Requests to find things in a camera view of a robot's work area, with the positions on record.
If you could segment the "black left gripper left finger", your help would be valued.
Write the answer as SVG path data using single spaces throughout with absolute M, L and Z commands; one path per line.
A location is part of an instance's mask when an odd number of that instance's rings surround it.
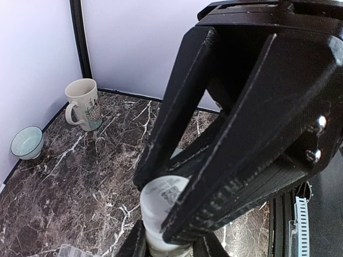
M 147 243 L 145 227 L 142 221 L 137 221 L 131 232 L 115 255 L 116 257 L 145 257 L 147 256 Z

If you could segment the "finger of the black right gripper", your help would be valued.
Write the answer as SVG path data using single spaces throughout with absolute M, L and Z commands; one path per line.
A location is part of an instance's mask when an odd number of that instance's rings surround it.
M 270 35 L 243 91 L 174 204 L 164 241 L 198 241 L 321 172 L 342 142 L 342 41 Z
M 219 78 L 221 49 L 222 40 L 214 27 L 193 27 L 184 35 L 159 114 L 133 176 L 137 189 L 161 176 L 189 177 L 205 157 L 225 114 L 230 112 L 230 96 Z M 205 91 L 223 114 L 173 156 Z

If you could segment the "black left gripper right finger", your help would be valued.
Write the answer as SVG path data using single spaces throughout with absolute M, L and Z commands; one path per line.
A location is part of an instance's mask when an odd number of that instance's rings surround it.
M 194 257 L 229 257 L 213 232 L 193 244 Z

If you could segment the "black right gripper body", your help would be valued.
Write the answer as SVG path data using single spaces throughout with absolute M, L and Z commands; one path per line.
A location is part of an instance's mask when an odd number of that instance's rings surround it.
M 205 90 L 227 117 L 252 74 L 260 54 L 277 36 L 280 52 L 297 61 L 277 61 L 275 75 L 315 81 L 327 59 L 342 60 L 342 3 L 337 1 L 223 1 L 198 14 L 197 93 Z

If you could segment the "white pill bottle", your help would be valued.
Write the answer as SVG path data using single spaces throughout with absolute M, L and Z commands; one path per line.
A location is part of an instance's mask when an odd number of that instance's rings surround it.
M 175 175 L 162 176 L 147 183 L 140 193 L 140 211 L 151 256 L 187 256 L 191 246 L 163 241 L 161 225 L 189 180 Z

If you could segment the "clear plastic pill organizer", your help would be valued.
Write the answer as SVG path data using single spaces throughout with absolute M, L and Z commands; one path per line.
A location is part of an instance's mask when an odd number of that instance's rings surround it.
M 92 257 L 91 252 L 83 251 L 69 244 L 62 244 L 56 255 L 57 257 Z

